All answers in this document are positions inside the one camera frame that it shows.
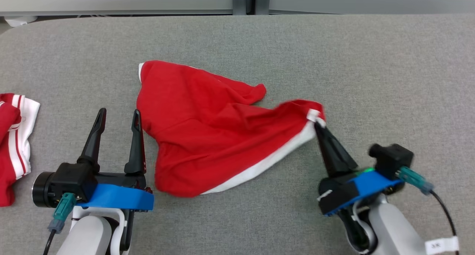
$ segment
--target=green cable connector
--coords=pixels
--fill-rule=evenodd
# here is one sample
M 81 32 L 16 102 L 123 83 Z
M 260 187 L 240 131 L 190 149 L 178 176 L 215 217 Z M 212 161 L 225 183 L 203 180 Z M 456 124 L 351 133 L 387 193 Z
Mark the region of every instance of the green cable connector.
M 63 230 L 64 222 L 68 218 L 68 215 L 73 211 L 76 205 L 76 196 L 73 193 L 64 193 L 58 206 L 53 213 L 53 220 L 49 223 L 48 230 L 56 230 L 56 233 L 61 233 Z
M 397 177 L 399 177 L 399 179 L 417 187 L 426 196 L 428 196 L 430 192 L 434 189 L 433 184 L 431 184 L 430 182 L 427 182 L 424 177 L 422 177 L 417 172 L 409 169 L 408 167 L 401 167 L 399 171 L 397 171 L 396 174 L 397 174 Z

